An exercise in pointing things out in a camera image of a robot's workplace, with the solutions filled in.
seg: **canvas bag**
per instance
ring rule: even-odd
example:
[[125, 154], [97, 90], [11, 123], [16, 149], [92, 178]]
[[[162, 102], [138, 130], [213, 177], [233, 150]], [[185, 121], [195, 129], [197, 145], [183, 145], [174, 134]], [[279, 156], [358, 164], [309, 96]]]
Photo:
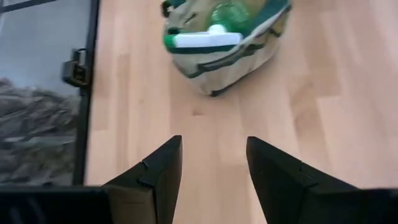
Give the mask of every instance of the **canvas bag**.
[[[268, 61], [276, 52], [292, 8], [290, 0], [242, 0], [253, 13], [250, 32], [240, 44], [222, 47], [174, 49], [176, 67], [206, 95], [216, 96]], [[207, 30], [209, 16], [219, 1], [169, 0], [163, 3], [167, 17], [164, 33]]]

